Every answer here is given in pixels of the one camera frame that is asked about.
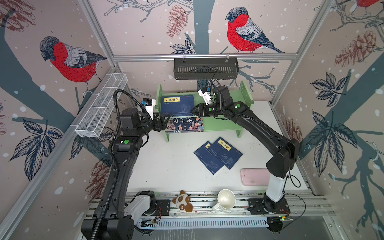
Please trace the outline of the colourful cartoon cover book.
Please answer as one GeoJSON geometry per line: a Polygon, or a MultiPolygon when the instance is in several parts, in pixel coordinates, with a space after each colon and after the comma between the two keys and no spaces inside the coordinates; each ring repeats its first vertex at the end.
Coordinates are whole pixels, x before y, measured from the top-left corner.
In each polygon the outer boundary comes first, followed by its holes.
{"type": "Polygon", "coordinates": [[[165,129],[166,133],[189,133],[203,132],[203,119],[199,117],[191,118],[171,118],[165,129]]]}

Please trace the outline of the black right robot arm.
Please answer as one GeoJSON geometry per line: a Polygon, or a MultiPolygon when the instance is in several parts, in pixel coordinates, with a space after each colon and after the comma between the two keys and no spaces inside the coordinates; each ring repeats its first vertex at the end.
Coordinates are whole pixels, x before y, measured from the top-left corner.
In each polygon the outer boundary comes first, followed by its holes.
{"type": "Polygon", "coordinates": [[[256,211],[274,214],[285,206],[285,186],[287,178],[291,178],[291,170],[297,160],[300,143],[296,139],[288,139],[270,128],[245,103],[234,102],[228,87],[215,89],[204,88],[198,91],[204,103],[197,104],[191,113],[200,118],[224,116],[224,119],[238,124],[258,139],[272,154],[266,163],[270,173],[269,184],[264,194],[263,206],[256,211]]]}

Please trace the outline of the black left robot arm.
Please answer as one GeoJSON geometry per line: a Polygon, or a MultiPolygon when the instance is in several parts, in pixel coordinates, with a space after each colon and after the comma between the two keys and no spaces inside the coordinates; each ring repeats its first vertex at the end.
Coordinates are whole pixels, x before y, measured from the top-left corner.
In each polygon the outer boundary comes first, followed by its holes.
{"type": "Polygon", "coordinates": [[[143,138],[151,131],[165,130],[170,115],[150,114],[140,102],[121,112],[118,94],[134,99],[124,90],[113,94],[118,125],[109,145],[112,169],[96,211],[82,223],[81,233],[87,240],[130,240],[139,230],[136,223],[140,217],[156,209],[154,192],[141,191],[129,203],[126,194],[140,149],[147,144],[143,138]]]}

